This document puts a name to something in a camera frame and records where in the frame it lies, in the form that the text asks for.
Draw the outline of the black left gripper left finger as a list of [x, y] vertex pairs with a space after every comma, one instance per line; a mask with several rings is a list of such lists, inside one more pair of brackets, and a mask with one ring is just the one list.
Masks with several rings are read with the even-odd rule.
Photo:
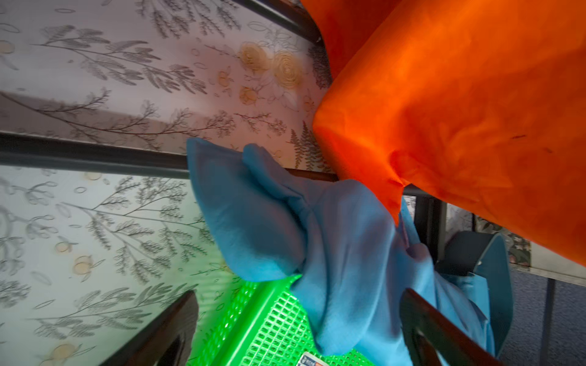
[[102, 362], [113, 365], [186, 365], [198, 323], [195, 291], [186, 291], [146, 328]]

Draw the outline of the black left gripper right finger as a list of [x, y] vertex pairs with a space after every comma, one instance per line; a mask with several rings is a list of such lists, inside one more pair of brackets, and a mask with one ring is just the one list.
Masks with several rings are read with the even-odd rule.
[[[417, 292], [401, 296], [404, 341], [414, 365], [500, 365], [495, 356], [504, 341], [504, 293], [489, 294], [489, 315], [477, 332], [464, 332]], [[472, 336], [486, 341], [480, 346]]]

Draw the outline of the orange t-shirt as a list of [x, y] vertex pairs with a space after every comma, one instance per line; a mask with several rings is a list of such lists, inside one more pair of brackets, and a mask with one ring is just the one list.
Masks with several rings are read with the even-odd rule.
[[313, 131], [393, 215], [407, 185], [585, 262], [583, 1], [306, 1]]

